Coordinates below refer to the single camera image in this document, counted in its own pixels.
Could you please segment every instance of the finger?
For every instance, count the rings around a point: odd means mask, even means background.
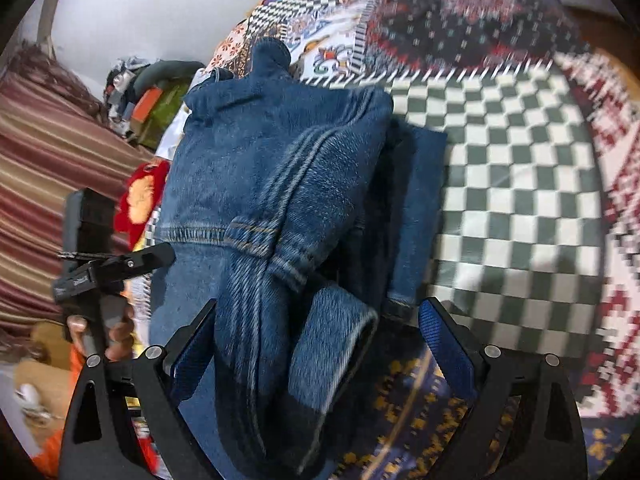
[[[76,350],[84,355],[84,345],[82,344],[82,334],[86,330],[86,319],[81,316],[69,316],[66,319],[66,325],[69,327],[71,341]]]
[[[131,318],[118,322],[109,330],[109,339],[116,342],[123,341],[131,335],[133,327],[133,320]]]
[[[124,338],[122,341],[113,342],[107,348],[104,355],[107,357],[109,361],[121,361],[122,359],[127,359],[132,355],[133,348],[133,336],[129,335]]]

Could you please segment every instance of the screw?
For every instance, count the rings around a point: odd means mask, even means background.
[[[484,347],[484,353],[486,354],[487,357],[491,357],[491,358],[496,358],[496,357],[500,357],[500,354],[502,354],[502,352],[500,352],[500,349],[495,346],[495,345],[487,345]]]
[[[145,356],[147,359],[155,359],[156,357],[160,357],[162,353],[162,348],[159,346],[150,346],[145,351]]]
[[[89,368],[93,368],[94,366],[97,366],[98,364],[100,364],[100,356],[98,354],[90,355],[86,360],[86,365]]]
[[[558,366],[560,364],[560,359],[555,354],[547,354],[545,355],[546,364],[549,366]]]

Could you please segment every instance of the blue denim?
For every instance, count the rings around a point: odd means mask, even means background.
[[[227,79],[233,79],[233,78],[234,78],[234,73],[231,72],[231,70],[227,70],[226,68],[214,67],[214,69],[209,73],[209,76],[204,78],[202,81],[200,81],[196,85],[194,85],[193,88],[196,88],[196,86],[201,85],[206,80],[210,80],[210,82],[217,82],[217,81],[226,81]]]
[[[304,86],[289,64],[265,38],[247,77],[191,89],[156,226],[176,259],[153,276],[152,343],[218,300],[179,408],[227,480],[317,461],[381,309],[415,304],[438,213],[446,135],[393,118],[380,88]]]

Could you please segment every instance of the green and white checkered fabric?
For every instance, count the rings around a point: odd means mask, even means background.
[[[427,294],[483,344],[582,356],[604,231],[590,134],[564,75],[356,82],[367,84],[385,86],[394,113],[449,137]]]

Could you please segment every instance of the bed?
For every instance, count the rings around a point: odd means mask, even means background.
[[[640,411],[640,120],[607,56],[540,0],[265,0],[207,70],[247,74],[263,36],[287,45],[301,82],[381,86],[394,113],[447,132],[420,295],[483,344],[562,359],[597,478]],[[388,369],[332,478],[422,478],[465,414],[411,329],[415,314],[393,314],[406,326],[388,334]],[[514,399],[496,457],[516,409]]]

